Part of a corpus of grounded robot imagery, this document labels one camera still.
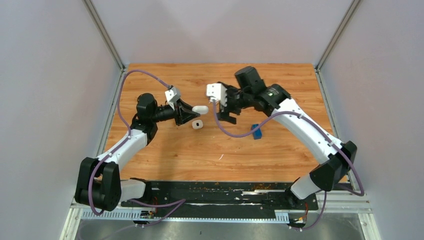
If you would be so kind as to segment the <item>white earbud charging case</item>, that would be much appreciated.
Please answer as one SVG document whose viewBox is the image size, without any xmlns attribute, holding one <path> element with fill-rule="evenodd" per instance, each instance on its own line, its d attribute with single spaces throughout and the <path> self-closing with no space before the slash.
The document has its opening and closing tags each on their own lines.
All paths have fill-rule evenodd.
<svg viewBox="0 0 424 240">
<path fill-rule="evenodd" d="M 203 121 L 202 121 L 202 120 L 198 119 L 198 120 L 194 120 L 194 121 L 191 123 L 191 126 L 192 126 L 192 128 L 193 128 L 194 130 L 200 130 L 200 129 L 202 129 L 202 128 L 204 127 L 204 123 L 203 123 Z"/>
</svg>

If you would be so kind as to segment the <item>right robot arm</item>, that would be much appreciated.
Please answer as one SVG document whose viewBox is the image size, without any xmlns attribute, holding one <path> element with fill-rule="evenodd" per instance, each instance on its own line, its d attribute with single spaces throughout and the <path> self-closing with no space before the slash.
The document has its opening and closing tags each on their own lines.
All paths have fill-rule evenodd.
<svg viewBox="0 0 424 240">
<path fill-rule="evenodd" d="M 320 191 L 329 192 L 353 169 L 357 146 L 343 142 L 312 120 L 279 84 L 267 86 L 253 66 L 246 66 L 234 74 L 238 87 L 223 82 L 207 87 L 209 101 L 214 103 L 217 122 L 236 124 L 231 113 L 239 115 L 243 109 L 254 108 L 275 120 L 297 137 L 312 153 L 318 166 L 299 177 L 285 191 L 286 204 L 298 209 L 306 198 Z"/>
</svg>

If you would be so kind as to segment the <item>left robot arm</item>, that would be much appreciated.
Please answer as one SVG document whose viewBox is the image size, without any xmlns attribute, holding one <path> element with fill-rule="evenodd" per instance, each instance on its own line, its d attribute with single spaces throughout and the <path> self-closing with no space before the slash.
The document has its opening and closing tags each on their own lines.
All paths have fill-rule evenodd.
<svg viewBox="0 0 424 240">
<path fill-rule="evenodd" d="M 169 101 L 165 105 L 158 105 L 151 93 L 141 94 L 126 135 L 106 152 L 82 160 L 74 194 L 77 203 L 91 207 L 97 216 L 104 211 L 111 212 L 119 203 L 131 199 L 142 207 L 152 203 L 153 193 L 148 181 L 121 179 L 123 167 L 151 143 L 158 131 L 158 122 L 174 120 L 180 126 L 209 111 L 205 105 L 187 104 L 170 91 L 165 94 Z"/>
</svg>

